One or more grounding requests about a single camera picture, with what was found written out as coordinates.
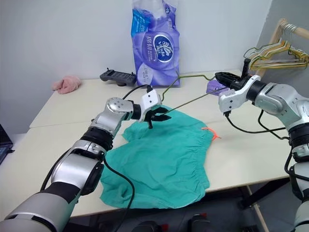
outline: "tissue package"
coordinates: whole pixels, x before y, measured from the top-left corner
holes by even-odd
[[[175,12],[176,7],[162,0],[133,0],[131,37],[138,85],[169,86],[177,78]]]

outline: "table leg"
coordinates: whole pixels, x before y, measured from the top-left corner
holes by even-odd
[[[241,209],[247,209],[247,208],[251,207],[254,203],[256,203],[260,199],[264,198],[268,194],[276,191],[277,189],[279,189],[281,186],[285,185],[288,182],[290,182],[290,178],[284,178],[284,179],[269,181],[267,184],[265,184],[263,187],[261,187],[255,193],[253,193],[249,197],[240,201],[239,207]]]

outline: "white table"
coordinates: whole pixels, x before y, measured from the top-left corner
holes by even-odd
[[[201,79],[183,81],[182,88],[173,88],[167,93],[164,104],[176,106],[201,95],[205,89],[206,84]],[[136,91],[128,99],[137,100],[144,91]],[[0,220],[39,191],[52,164],[82,136],[90,119],[104,108],[106,99],[123,96],[126,92],[126,87],[90,80],[71,94],[52,95],[18,149],[0,166]],[[234,129],[219,111],[216,96],[209,95],[180,110],[205,122],[222,137],[215,140],[207,151],[205,170],[211,183],[207,192],[287,177],[283,170],[290,149],[287,142],[269,133],[245,134]],[[234,110],[230,117],[236,125],[254,131],[261,130],[257,123],[259,113],[259,109],[247,102]],[[278,119],[267,114],[262,121],[271,128],[282,126]],[[123,122],[114,147],[125,143],[121,134],[132,122]],[[72,216],[114,210],[99,199],[101,193],[100,183],[94,193],[80,198]]]

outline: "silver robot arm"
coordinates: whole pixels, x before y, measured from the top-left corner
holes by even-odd
[[[291,155],[296,164],[286,171],[290,175],[293,193],[302,204],[295,217],[295,232],[309,231],[309,99],[284,84],[263,83],[260,77],[238,77],[218,72],[216,79],[231,90],[219,95],[220,110],[226,115],[247,100],[265,112],[276,116],[289,133]]]
[[[148,88],[139,104],[121,98],[110,98],[105,110],[91,123],[87,132],[55,165],[51,185],[21,203],[4,221],[3,232],[60,232],[64,229],[80,196],[93,192],[100,180],[103,156],[112,149],[112,141],[121,122],[136,119],[164,121],[153,107],[161,104],[160,96]]]

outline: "wooden clothes rack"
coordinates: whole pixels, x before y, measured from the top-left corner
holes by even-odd
[[[282,18],[282,19],[279,20],[279,22],[278,22],[278,24],[275,28],[275,31],[271,36],[269,44],[274,44],[274,43],[277,43],[279,41],[279,39],[281,38],[281,36],[284,32],[284,27],[286,27],[286,25],[287,25],[287,21],[286,21],[285,18]],[[309,30],[297,27],[295,30],[293,30],[293,33],[300,36],[300,37],[303,37],[303,38],[309,40]],[[256,71],[255,74],[259,75],[260,77],[263,77],[265,72],[266,72],[266,69],[259,69],[259,70]]]

